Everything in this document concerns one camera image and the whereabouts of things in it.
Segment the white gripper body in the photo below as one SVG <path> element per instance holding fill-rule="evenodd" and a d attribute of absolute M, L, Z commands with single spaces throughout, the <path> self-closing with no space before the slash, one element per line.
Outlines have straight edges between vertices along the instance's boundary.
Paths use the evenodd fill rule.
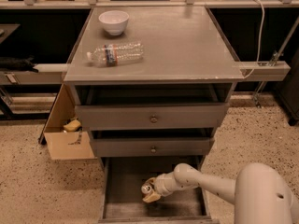
<path fill-rule="evenodd" d="M 155 191 L 163 197 L 174 192 L 176 182 L 172 173 L 158 175 L 154 181 Z"/>

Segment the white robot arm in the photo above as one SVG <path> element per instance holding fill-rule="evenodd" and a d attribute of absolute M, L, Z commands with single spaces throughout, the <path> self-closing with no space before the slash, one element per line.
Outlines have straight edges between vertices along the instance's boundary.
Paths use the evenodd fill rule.
<path fill-rule="evenodd" d="M 235 207 L 234 224 L 294 224 L 299 200 L 284 178 L 262 163 L 244 166 L 236 179 L 203 174 L 180 163 L 167 174 L 149 178 L 142 186 L 143 201 L 152 203 L 176 191 L 204 189 Z"/>

